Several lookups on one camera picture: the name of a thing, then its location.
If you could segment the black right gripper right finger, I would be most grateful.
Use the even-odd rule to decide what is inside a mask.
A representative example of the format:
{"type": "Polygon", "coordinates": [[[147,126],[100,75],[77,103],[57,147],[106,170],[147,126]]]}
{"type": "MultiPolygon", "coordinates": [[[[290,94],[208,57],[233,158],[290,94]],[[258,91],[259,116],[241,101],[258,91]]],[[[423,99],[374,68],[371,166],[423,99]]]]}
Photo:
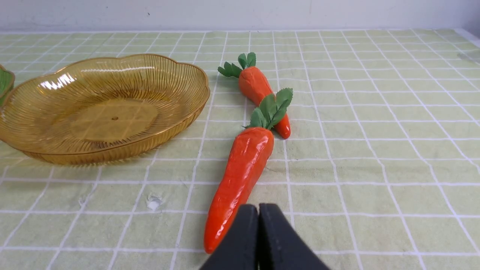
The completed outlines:
{"type": "Polygon", "coordinates": [[[276,204],[259,204],[261,270],[328,270],[307,246],[276,204]]]}

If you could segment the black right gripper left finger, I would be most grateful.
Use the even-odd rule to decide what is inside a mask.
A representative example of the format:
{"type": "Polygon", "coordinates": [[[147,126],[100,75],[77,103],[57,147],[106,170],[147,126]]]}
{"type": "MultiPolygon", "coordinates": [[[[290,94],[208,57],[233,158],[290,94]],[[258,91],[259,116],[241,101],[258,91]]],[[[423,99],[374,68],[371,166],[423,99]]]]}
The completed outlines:
{"type": "Polygon", "coordinates": [[[241,205],[225,237],[201,270],[256,270],[259,215],[251,204],[241,205]]]}

